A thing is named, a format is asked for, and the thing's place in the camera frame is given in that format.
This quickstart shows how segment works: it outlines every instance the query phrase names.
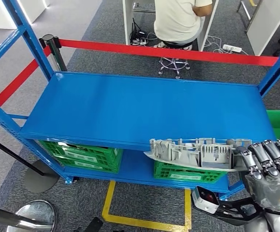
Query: gray carpet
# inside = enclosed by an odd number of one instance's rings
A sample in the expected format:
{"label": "gray carpet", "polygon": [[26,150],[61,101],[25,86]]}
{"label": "gray carpet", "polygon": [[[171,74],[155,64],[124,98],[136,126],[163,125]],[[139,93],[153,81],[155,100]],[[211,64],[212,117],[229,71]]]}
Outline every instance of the gray carpet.
{"label": "gray carpet", "polygon": [[[241,46],[244,51],[251,54],[251,48],[244,33],[244,25],[242,22],[244,18],[235,13],[236,7],[237,4],[232,0],[220,1],[210,35],[222,38],[223,43]],[[124,24],[122,14],[121,0],[104,0],[82,40],[124,44]],[[142,29],[153,31],[154,15],[139,13],[135,15],[135,19]],[[183,73],[183,78],[257,84],[269,69],[195,61],[191,61],[190,65],[191,69]],[[157,58],[76,50],[67,68],[69,71],[77,72],[157,77],[159,64]],[[174,78],[174,75],[172,72],[165,72],[163,77]],[[280,81],[265,98],[265,103],[269,109],[280,109]],[[26,149],[22,150],[21,155],[29,157],[30,161],[33,160],[32,154],[29,154]],[[14,212],[31,200],[48,200],[58,212],[59,222],[56,230],[57,232],[72,232],[79,226],[87,226],[95,216],[101,218],[101,211],[109,185],[108,181],[81,179],[71,186],[66,186],[60,180],[49,191],[33,194],[26,191],[23,185],[23,173],[23,166],[14,164],[0,190],[0,208]],[[231,182],[235,182],[237,178],[237,176],[232,176]],[[246,192],[243,191],[235,197],[244,196],[246,196]],[[183,206],[183,190],[117,183],[109,212],[118,216],[155,219],[159,222],[182,225]],[[101,231],[122,229],[127,232],[153,231],[113,223],[105,223]],[[3,226],[0,226],[1,231],[4,231]],[[241,227],[230,226],[193,210],[192,231],[243,230]]]}

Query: person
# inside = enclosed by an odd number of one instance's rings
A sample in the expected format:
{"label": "person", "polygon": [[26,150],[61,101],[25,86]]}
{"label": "person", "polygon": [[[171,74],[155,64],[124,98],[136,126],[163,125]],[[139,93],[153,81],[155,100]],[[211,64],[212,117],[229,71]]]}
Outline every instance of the person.
{"label": "person", "polygon": [[[195,40],[204,26],[205,16],[212,12],[212,0],[155,0],[154,30],[162,41],[184,45]],[[191,50],[192,46],[184,50]]]}

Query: stanchion base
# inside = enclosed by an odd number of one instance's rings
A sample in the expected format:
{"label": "stanchion base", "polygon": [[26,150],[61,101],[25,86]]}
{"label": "stanchion base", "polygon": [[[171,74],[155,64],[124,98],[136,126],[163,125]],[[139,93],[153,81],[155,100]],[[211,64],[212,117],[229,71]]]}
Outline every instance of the stanchion base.
{"label": "stanchion base", "polygon": [[33,165],[45,173],[45,175],[42,176],[32,169],[27,169],[24,177],[24,185],[30,192],[40,193],[49,190],[60,178],[56,172],[41,160],[38,160]]}
{"label": "stanchion base", "polygon": [[[15,214],[23,216],[26,218],[33,219],[36,221],[42,222],[45,224],[51,224],[52,228],[49,230],[42,230],[42,232],[53,232],[57,221],[57,216],[55,209],[48,202],[42,200],[36,200],[30,202]],[[6,232],[31,232],[32,230],[25,230],[20,228],[15,228],[12,226],[7,227]]]}

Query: white desk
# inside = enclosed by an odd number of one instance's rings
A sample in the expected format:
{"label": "white desk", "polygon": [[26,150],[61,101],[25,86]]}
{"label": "white desk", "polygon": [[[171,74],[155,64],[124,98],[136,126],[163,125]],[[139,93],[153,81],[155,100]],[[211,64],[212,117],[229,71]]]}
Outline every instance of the white desk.
{"label": "white desk", "polygon": [[247,37],[254,53],[260,56],[280,25],[280,0],[263,0],[252,20]]}
{"label": "white desk", "polygon": [[[214,14],[219,0],[213,0],[213,11],[211,15],[205,17],[204,28],[198,37],[198,48],[199,51],[203,51],[204,43],[210,31],[211,25],[214,18]],[[134,17],[133,5],[134,2],[144,4],[154,4],[154,0],[123,0],[124,25],[125,29],[125,42],[129,45],[129,37],[132,31],[132,18]]]}

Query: red barrier tape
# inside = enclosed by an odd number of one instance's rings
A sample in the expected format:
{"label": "red barrier tape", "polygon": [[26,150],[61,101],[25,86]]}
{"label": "red barrier tape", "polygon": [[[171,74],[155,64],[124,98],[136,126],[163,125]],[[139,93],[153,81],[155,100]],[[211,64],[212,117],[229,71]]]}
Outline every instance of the red barrier tape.
{"label": "red barrier tape", "polygon": [[[46,56],[51,54],[51,50],[48,46],[43,50]],[[10,98],[12,94],[17,91],[20,86],[24,83],[27,78],[29,78],[32,73],[39,67],[38,63],[33,59],[25,69],[5,87],[3,91],[0,93],[0,107],[2,106],[5,101]]]}
{"label": "red barrier tape", "polygon": [[208,62],[220,62],[232,64],[249,64],[260,66],[273,66],[278,58],[276,57],[257,57],[240,54],[220,54],[213,52],[183,51],[177,49],[153,48],[143,46],[128,46],[115,43],[99,43],[76,40],[60,39],[61,46],[88,49],[104,52],[116,52],[131,55],[149,56],[149,57],[168,57],[181,58],[189,60],[200,60]]}

